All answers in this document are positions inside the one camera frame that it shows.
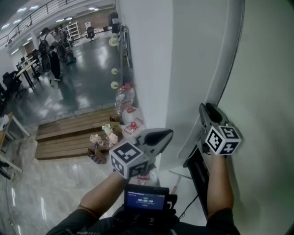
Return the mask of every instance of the wooden platform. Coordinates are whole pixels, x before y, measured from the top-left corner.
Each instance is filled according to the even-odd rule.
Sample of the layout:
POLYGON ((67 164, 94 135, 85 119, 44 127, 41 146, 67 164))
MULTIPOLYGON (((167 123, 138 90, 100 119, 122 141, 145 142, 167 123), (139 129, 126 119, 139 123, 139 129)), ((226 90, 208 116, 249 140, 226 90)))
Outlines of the wooden platform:
POLYGON ((108 140, 102 126, 110 123, 109 117, 114 115, 112 108, 40 125, 35 158, 48 160, 86 156, 88 148, 94 145, 90 142, 91 134, 101 136, 104 146, 100 146, 99 150, 108 154, 108 140))
POLYGON ((43 124, 38 127, 36 141, 55 140, 100 131, 103 125, 109 123, 109 116, 114 115, 114 109, 111 108, 43 124))

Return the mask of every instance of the floor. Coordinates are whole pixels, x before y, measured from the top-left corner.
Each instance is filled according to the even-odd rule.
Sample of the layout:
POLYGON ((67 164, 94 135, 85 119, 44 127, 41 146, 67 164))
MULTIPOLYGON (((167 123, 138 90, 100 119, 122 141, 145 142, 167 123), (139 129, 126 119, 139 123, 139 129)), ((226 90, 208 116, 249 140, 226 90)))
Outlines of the floor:
MULTIPOLYGON (((19 138, 9 144, 5 157, 20 166, 23 173, 9 169, 9 174, 16 174, 13 182, 0 177, 0 232, 4 234, 45 234, 75 210, 85 193, 112 172, 109 162, 96 165, 87 156, 54 161, 34 158, 38 123, 113 106, 115 91, 110 83, 117 77, 110 70, 118 64, 117 49, 108 45, 108 39, 99 39, 76 47, 74 53, 77 63, 63 66, 64 79, 60 84, 51 87, 48 77, 43 76, 35 91, 29 90, 20 101, 11 101, 7 106, 6 113, 13 112, 31 136, 20 139, 22 135, 11 124, 19 138)), ((177 189, 175 208, 180 215, 197 192, 186 169, 173 171, 187 176, 180 178, 177 189)), ((170 190, 179 179, 168 171, 158 175, 161 186, 170 190)), ((121 195, 103 218, 112 216, 123 200, 121 195)), ((206 224, 199 199, 181 221, 206 224)))
POLYGON ((114 102, 116 91, 110 84, 119 75, 112 75, 111 69, 119 67, 119 52, 109 46, 108 40, 100 38, 73 48, 77 61, 68 66, 61 63, 61 83, 50 86, 53 74, 41 76, 35 89, 22 93, 21 99, 10 100, 4 113, 13 112, 23 125, 28 125, 114 102))

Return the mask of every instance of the small screen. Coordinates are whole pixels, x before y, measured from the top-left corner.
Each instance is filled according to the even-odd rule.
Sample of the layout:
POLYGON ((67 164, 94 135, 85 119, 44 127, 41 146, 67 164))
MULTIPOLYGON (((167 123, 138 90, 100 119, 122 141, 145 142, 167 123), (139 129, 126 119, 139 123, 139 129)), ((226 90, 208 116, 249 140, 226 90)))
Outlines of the small screen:
POLYGON ((129 191, 127 194, 127 206, 137 209, 162 210, 164 207, 164 199, 164 195, 129 191))

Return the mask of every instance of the black device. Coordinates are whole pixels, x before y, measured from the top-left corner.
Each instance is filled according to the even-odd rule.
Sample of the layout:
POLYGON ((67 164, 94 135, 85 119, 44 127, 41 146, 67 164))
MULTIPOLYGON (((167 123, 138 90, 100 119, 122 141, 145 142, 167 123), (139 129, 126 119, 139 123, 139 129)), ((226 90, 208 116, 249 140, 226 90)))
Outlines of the black device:
POLYGON ((169 188, 128 184, 124 190, 124 211, 153 219, 168 219, 175 215, 177 195, 169 188))

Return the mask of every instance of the black cable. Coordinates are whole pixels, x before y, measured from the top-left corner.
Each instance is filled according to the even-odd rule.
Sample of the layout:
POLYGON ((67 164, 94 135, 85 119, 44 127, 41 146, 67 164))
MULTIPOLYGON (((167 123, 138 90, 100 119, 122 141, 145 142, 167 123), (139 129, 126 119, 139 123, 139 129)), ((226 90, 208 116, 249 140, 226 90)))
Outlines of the black cable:
POLYGON ((186 210, 189 208, 189 206, 191 206, 191 204, 197 199, 199 195, 197 194, 197 196, 193 199, 192 202, 190 202, 190 204, 186 207, 186 209, 184 210, 184 212, 182 213, 182 215, 180 215, 179 219, 183 218, 185 216, 185 212, 186 210))

